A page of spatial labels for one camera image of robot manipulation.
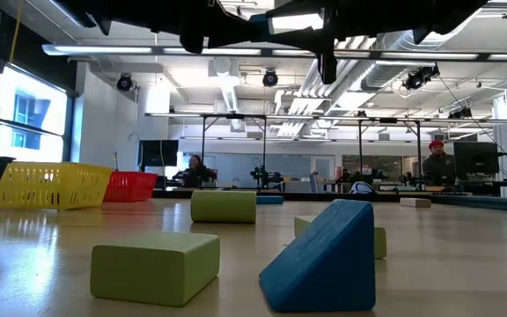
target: door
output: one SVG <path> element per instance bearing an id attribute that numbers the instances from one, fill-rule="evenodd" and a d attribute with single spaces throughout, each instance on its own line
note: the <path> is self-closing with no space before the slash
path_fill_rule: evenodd
<path id="1" fill-rule="evenodd" d="M 334 157 L 312 156 L 311 171 L 317 171 L 320 178 L 334 180 Z"/>

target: blue triangular block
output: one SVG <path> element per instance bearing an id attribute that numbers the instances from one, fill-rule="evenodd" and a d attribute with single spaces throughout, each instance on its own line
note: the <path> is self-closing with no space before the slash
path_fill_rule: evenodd
<path id="1" fill-rule="evenodd" d="M 260 274 L 277 313 L 352 312 L 375 306 L 373 208 L 335 200 Z"/>

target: ceiling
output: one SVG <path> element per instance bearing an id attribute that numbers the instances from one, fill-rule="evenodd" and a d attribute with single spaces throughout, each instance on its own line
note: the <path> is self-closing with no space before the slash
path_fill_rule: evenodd
<path id="1" fill-rule="evenodd" d="M 107 44 L 107 45 L 159 45 L 179 46 L 178 37 L 171 34 L 154 34 L 147 29 L 113 23 L 111 35 L 106 37 L 97 29 L 85 29 L 75 25 L 48 0 L 24 0 L 23 22 L 36 33 L 59 44 Z M 264 11 L 274 5 L 274 0 L 257 0 L 255 10 Z M 17 2 L 0 0 L 0 8 L 15 16 Z M 252 46 L 251 43 L 238 46 Z M 443 50 L 457 51 L 507 51 L 507 19 L 474 18 L 465 29 L 446 42 Z M 220 89 L 207 80 L 211 57 L 204 56 L 115 56 L 101 57 L 102 63 L 115 66 L 119 63 L 159 63 L 171 76 L 180 94 L 188 96 L 188 104 L 213 104 L 222 99 Z M 238 99 L 274 100 L 279 89 L 297 90 L 311 69 L 312 60 L 295 58 L 237 57 L 242 75 L 242 85 L 236 88 Z M 279 75 L 279 87 L 264 88 L 261 84 L 265 69 L 275 69 Z M 457 99 L 471 99 L 474 115 L 490 116 L 492 98 L 507 86 L 507 63 L 440 63 L 444 83 L 435 80 L 423 90 L 407 96 L 400 89 L 401 78 L 394 80 L 383 93 L 369 100 L 372 107 L 368 115 L 429 115 L 440 107 L 449 106 Z M 140 74 L 137 81 L 142 85 L 153 84 L 155 74 Z"/>

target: building outside window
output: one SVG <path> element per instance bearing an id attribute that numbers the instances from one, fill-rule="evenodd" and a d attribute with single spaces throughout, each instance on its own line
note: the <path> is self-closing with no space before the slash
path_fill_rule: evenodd
<path id="1" fill-rule="evenodd" d="M 0 75 L 0 155 L 61 162 L 68 97 L 64 91 L 6 67 Z"/>

